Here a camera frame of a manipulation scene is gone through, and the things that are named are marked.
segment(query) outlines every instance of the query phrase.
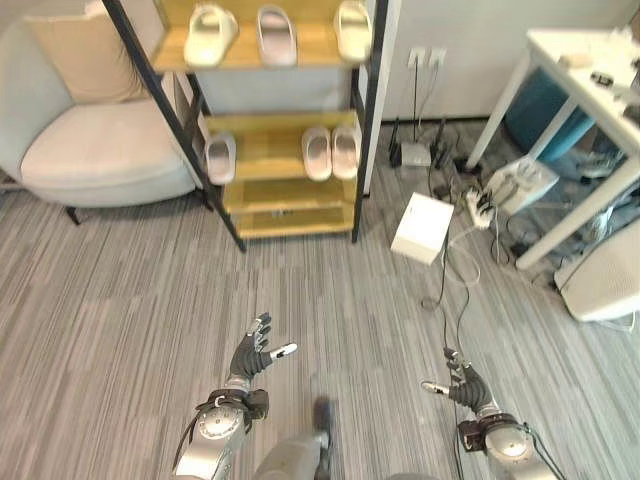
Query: wooden shelf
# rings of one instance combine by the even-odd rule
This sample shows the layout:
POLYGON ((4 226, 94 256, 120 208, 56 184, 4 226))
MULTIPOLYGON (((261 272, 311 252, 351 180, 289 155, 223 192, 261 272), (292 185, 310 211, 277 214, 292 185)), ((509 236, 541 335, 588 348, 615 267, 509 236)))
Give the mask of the wooden shelf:
POLYGON ((236 181, 306 178, 302 134, 317 125, 329 130, 355 125, 355 112, 207 117, 212 134, 231 131, 236 140, 236 181))
POLYGON ((236 228, 245 239, 347 232, 353 228, 353 205, 297 210, 281 216, 270 212, 251 213, 241 215, 236 228))
POLYGON ((355 179, 234 182, 225 188, 224 206, 231 214, 311 210, 353 205, 355 196, 355 179))
MULTIPOLYGON (((167 30, 153 54, 151 64, 157 72, 270 68, 265 67, 260 60, 255 21, 240 23, 239 27, 238 37, 217 67, 196 68, 184 61, 184 44, 189 31, 186 26, 172 26, 167 30)), ((298 39, 298 67, 353 68, 353 64, 347 63, 338 54, 338 42, 331 23, 298 22, 295 27, 298 39)))
MULTIPOLYGON (((189 19, 198 0, 155 1, 166 33, 152 57, 153 67, 159 72, 193 71, 194 68, 185 63, 183 51, 189 32, 189 19)), ((218 0, 216 3, 233 13, 239 32, 223 62, 215 69, 264 68, 258 52, 256 16, 265 1, 218 0)), ((291 19, 296 29, 299 67, 354 67, 338 54, 333 17, 341 0, 271 0, 266 3, 282 7, 291 19)))

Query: robotic arm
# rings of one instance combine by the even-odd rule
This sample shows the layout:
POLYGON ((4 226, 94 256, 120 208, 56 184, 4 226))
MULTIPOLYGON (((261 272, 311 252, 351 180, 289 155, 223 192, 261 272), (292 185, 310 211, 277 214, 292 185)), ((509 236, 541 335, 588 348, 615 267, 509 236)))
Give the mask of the robotic arm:
POLYGON ((196 415, 182 434, 176 451, 173 463, 176 475, 203 480, 228 478, 233 455, 244 443, 253 421, 267 418, 269 395, 264 390, 251 391, 251 381, 274 361, 298 348, 289 343, 270 352, 263 351, 270 323, 268 313, 254 320, 233 354, 224 388, 212 392, 205 403, 196 407, 196 415), (189 442, 180 456, 187 437, 189 442))
POLYGON ((487 383, 460 353, 445 348, 444 354, 447 366, 454 372, 454 385, 446 387, 424 381, 421 386, 469 407, 476 414, 475 420, 458 425, 465 451, 485 452, 491 470, 501 480, 555 480, 556 474, 535 455, 532 430, 500 410, 487 383))

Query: trash can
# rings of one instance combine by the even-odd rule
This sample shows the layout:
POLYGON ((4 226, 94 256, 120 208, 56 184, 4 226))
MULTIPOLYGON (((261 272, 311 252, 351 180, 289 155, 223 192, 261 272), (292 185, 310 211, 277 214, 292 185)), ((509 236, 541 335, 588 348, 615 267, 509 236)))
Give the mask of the trash can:
MULTIPOLYGON (((569 96, 542 70, 535 70, 525 81, 507 110, 504 124, 516 144, 528 152, 569 96)), ((595 122, 576 108, 540 155, 553 162, 565 154, 595 122)))

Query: slipper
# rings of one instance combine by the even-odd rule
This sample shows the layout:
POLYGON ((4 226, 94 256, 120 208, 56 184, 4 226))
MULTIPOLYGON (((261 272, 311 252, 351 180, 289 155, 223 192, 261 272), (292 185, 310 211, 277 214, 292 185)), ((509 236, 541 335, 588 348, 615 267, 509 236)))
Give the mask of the slipper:
POLYGON ((194 67, 215 67, 238 35, 238 22, 218 5, 196 5, 189 21, 184 59, 194 67))
POLYGON ((291 66, 298 61, 296 31, 280 7, 265 5, 258 11, 258 47, 265 65, 291 66))
POLYGON ((236 141, 231 132, 221 132, 205 146, 207 173, 214 185, 230 183, 236 174, 236 141))
POLYGON ((333 175, 350 180, 358 174, 360 133, 354 127, 337 127, 333 131, 333 175))
POLYGON ((338 7, 333 22, 338 37, 340 56, 353 63, 362 63, 371 53, 371 20, 359 1, 347 0, 338 7))
POLYGON ((307 176, 316 182, 331 176, 331 134, 325 127, 312 127, 302 135, 302 158, 307 176))

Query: chair leg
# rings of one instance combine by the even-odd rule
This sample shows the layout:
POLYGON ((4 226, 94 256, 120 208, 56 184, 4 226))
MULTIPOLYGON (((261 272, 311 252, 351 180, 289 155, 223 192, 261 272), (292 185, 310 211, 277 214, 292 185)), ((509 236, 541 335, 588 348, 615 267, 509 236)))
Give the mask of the chair leg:
POLYGON ((64 211, 76 226, 80 225, 80 220, 78 220, 78 215, 76 214, 76 207, 65 207, 64 211))

